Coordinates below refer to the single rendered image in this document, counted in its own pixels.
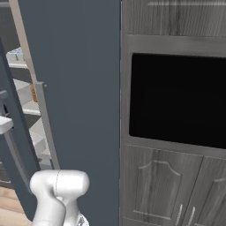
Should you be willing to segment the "grey wood flap door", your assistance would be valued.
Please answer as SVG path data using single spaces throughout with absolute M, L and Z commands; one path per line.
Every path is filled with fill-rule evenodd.
M 226 0 L 124 0 L 128 34 L 226 37 L 226 6 L 147 6 L 149 2 Z

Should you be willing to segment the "grey wood cabinet housing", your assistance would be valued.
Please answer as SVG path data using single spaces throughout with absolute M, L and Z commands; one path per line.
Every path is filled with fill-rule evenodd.
M 226 226 L 226 0 L 122 0 L 120 226 Z

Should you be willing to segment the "pale blue ice cube tray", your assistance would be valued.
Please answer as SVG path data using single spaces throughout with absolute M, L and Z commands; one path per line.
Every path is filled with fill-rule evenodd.
M 9 62 L 23 62 L 24 56 L 22 48 L 16 48 L 6 53 L 6 58 Z

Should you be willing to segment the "built-in oven with black window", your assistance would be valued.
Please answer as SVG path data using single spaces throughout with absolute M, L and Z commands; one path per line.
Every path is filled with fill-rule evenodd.
M 226 159 L 226 38 L 128 34 L 122 143 Z

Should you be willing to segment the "dark blue freezer door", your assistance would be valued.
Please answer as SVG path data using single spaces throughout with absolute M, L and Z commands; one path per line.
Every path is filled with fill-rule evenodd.
M 30 191 L 29 183 L 32 175 L 40 169 L 40 166 L 1 39 L 0 115 L 10 118 L 13 122 L 13 127 L 0 135 L 0 160 L 3 162 L 26 217 L 32 221 L 37 200 Z

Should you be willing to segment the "orange packet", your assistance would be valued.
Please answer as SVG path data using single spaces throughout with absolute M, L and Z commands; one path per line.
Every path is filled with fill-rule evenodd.
M 30 87 L 31 87 L 31 92 L 32 92 L 34 102 L 38 102 L 38 98 L 34 89 L 34 84 L 31 84 Z

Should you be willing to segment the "white box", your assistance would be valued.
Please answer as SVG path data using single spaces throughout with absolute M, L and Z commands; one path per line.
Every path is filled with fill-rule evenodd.
M 29 83 L 17 79 L 14 79 L 13 82 L 19 96 L 19 101 L 22 105 L 33 100 L 32 91 Z

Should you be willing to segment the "grey wood cupboard door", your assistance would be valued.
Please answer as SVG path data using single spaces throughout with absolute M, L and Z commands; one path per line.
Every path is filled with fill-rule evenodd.
M 126 226 L 182 226 L 202 157 L 125 145 L 122 152 L 122 216 Z
M 226 226 L 226 159 L 205 157 L 182 226 Z

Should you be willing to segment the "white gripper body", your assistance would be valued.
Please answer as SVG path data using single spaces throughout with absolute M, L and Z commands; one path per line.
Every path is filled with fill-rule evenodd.
M 13 127 L 11 118 L 0 116 L 0 134 L 5 134 Z

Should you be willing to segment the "dark blue fridge door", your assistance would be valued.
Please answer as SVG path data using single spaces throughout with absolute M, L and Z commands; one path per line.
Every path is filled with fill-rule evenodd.
M 120 0 L 11 0 L 34 83 L 43 82 L 60 170 L 90 179 L 90 226 L 119 226 Z

